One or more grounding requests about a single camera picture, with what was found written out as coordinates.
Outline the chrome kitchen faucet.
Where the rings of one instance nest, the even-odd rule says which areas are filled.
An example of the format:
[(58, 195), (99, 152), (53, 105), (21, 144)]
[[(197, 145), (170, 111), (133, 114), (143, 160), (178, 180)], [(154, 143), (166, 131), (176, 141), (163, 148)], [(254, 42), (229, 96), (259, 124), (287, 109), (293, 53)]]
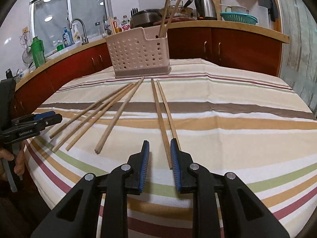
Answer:
[(87, 37), (87, 32), (86, 32), (86, 29), (85, 29), (85, 25), (83, 23), (83, 21), (79, 18), (75, 18), (71, 21), (70, 23), (70, 31), (71, 31), (71, 34), (72, 34), (72, 24), (74, 22), (77, 22), (78, 23), (78, 29), (79, 29), (79, 32), (81, 34), (81, 38), (82, 38), (82, 45), (85, 45), (85, 44), (88, 44), (89, 41), (88, 41), (88, 37)]

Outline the red kitchen cabinets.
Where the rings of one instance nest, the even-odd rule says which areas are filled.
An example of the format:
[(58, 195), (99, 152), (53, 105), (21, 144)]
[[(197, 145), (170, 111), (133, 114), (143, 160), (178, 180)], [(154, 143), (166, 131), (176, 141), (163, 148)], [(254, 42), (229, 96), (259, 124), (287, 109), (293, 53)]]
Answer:
[[(71, 80), (114, 67), (119, 75), (132, 75), (137, 66), (157, 72), (163, 57), (161, 40), (138, 36), (117, 42), (98, 40), (63, 54), (21, 80), (10, 108), (14, 118), (32, 113)], [(175, 27), (167, 32), (171, 59), (200, 58), (220, 66), (278, 76), (282, 46), (290, 38), (280, 32), (244, 25), (232, 27)]]

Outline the green plastic bottle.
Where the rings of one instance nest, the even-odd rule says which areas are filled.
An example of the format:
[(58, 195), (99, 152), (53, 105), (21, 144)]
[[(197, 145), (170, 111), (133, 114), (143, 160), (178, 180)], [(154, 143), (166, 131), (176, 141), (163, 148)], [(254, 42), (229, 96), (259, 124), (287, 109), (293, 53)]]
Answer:
[(37, 36), (33, 38), (31, 43), (31, 52), (35, 67), (38, 68), (46, 63), (44, 55), (44, 44)]

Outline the blue detergent bottle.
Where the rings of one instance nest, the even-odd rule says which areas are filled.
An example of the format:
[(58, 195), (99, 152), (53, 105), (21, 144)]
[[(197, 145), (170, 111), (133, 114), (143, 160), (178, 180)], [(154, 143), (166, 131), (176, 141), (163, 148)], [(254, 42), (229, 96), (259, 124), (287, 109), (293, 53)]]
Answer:
[(70, 47), (73, 44), (71, 34), (66, 27), (63, 28), (63, 31), (64, 33), (62, 37), (63, 37), (64, 47)]

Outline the white spray bottle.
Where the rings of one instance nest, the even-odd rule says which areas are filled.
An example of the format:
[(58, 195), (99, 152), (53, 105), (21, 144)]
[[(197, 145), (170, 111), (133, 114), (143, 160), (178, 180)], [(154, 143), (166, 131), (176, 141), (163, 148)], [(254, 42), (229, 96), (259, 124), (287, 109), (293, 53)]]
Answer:
[(81, 34), (78, 29), (78, 23), (74, 22), (72, 24), (72, 35), (74, 43), (82, 42)]

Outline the orange oil bottle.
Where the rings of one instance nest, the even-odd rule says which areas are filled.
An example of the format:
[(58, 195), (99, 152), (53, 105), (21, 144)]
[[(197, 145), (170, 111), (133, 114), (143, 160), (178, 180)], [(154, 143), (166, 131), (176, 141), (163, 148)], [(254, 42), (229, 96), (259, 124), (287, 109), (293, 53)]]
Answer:
[(113, 26), (115, 28), (115, 33), (120, 33), (122, 31), (120, 21), (117, 17), (113, 17)]

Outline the pink perforated utensil holder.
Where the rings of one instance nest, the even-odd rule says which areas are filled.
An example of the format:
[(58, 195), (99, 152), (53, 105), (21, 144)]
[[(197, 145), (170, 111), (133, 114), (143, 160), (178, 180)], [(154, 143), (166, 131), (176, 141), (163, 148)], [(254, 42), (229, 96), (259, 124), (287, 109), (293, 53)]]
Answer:
[(106, 37), (116, 78), (170, 73), (168, 38), (158, 32), (159, 26), (138, 27)]

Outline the sliding glass door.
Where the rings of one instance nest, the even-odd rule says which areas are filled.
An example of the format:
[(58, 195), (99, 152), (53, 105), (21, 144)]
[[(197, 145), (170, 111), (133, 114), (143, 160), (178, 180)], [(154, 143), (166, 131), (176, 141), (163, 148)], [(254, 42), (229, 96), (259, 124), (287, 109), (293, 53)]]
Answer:
[(280, 78), (316, 114), (316, 21), (303, 0), (278, 0), (282, 31), (290, 37), (283, 46)]

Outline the knife block with knives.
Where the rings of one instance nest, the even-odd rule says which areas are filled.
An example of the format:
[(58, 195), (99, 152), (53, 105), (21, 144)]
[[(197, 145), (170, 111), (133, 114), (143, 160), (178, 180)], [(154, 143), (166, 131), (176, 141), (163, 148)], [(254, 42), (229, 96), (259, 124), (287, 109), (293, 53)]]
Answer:
[(138, 12), (138, 8), (132, 8), (131, 9), (131, 17), (133, 17), (134, 14), (136, 14)]

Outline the black rice cooker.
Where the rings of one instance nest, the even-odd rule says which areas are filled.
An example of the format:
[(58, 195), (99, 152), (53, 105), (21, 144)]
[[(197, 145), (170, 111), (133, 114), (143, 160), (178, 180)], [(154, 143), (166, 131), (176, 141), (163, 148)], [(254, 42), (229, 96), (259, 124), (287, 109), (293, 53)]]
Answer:
[(132, 15), (133, 27), (152, 27), (162, 19), (159, 9), (145, 9)]

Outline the red induction cooker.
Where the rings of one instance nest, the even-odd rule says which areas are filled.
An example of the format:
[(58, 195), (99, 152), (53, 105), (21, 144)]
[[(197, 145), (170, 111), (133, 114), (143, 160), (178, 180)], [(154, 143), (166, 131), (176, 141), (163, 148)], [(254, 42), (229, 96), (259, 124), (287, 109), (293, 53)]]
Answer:
[[(190, 18), (190, 17), (175, 17), (172, 19), (172, 23), (176, 23), (176, 22), (186, 22), (186, 21), (193, 21), (196, 20), (195, 18)], [(157, 26), (161, 24), (161, 20), (158, 22), (154, 22), (153, 25)]]

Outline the teal plastic colander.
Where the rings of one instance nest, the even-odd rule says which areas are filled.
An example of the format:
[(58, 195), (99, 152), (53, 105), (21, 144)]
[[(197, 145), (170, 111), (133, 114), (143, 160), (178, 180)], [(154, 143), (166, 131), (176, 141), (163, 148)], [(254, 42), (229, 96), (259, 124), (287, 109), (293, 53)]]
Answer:
[(228, 22), (238, 22), (245, 23), (250, 25), (256, 25), (258, 20), (256, 17), (247, 14), (247, 13), (239, 13), (239, 12), (221, 12), (220, 16)]

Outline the white measuring jug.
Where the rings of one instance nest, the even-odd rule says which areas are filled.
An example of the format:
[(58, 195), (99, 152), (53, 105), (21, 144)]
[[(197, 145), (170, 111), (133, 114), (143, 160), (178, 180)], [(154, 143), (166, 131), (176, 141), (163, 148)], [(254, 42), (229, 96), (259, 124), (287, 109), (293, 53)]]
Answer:
[(244, 13), (244, 14), (249, 14), (249, 11), (247, 10), (246, 7), (242, 7), (239, 5), (220, 5), (225, 12), (234, 12), (234, 13)]

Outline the steel wok with lid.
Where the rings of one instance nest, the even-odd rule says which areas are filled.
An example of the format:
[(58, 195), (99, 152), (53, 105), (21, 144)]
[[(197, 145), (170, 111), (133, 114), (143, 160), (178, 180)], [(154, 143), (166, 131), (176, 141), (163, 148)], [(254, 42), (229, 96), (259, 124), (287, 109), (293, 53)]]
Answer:
[[(167, 8), (167, 13), (166, 13), (166, 18), (169, 18), (171, 16), (171, 13), (174, 10), (174, 5), (171, 5), (172, 1), (177, 1), (177, 0), (171, 0), (168, 8)], [(174, 17), (193, 17), (193, 9), (190, 8), (189, 6), (192, 4), (194, 0), (187, 0), (185, 4), (183, 4), (183, 1), (180, 2), (178, 9), (176, 10)]]

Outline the steel electric kettle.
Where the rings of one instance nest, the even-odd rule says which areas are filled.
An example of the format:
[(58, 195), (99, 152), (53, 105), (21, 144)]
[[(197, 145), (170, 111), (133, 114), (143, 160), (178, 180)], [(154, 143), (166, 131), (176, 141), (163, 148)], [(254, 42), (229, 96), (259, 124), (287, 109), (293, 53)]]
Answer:
[(194, 0), (198, 20), (217, 20), (217, 12), (212, 0)]

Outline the dark grey hanging cloth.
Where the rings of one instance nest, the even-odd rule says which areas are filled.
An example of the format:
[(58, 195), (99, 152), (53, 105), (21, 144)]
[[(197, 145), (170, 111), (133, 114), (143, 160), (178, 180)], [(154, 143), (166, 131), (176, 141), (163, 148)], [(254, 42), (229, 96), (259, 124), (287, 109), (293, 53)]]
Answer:
[(259, 0), (259, 6), (266, 7), (270, 20), (275, 22), (279, 18), (279, 12), (275, 0)]

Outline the wooden cutting board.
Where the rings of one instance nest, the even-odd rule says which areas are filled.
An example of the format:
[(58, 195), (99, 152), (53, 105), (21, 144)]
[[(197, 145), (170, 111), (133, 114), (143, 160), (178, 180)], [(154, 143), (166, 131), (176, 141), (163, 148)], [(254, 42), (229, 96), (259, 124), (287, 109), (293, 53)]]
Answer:
[(216, 10), (216, 13), (217, 13), (217, 20), (221, 20), (221, 0), (212, 0), (214, 5), (215, 5), (215, 10)]

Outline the window with aluminium frame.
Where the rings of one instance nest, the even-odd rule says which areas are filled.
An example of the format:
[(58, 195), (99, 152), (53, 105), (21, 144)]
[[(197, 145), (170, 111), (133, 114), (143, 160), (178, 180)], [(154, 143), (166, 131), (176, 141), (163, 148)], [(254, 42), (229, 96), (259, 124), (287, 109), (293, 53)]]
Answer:
[(63, 28), (83, 21), (88, 41), (107, 34), (107, 17), (112, 14), (110, 0), (30, 0), (32, 36), (44, 44), (45, 55), (52, 55), (63, 42)]

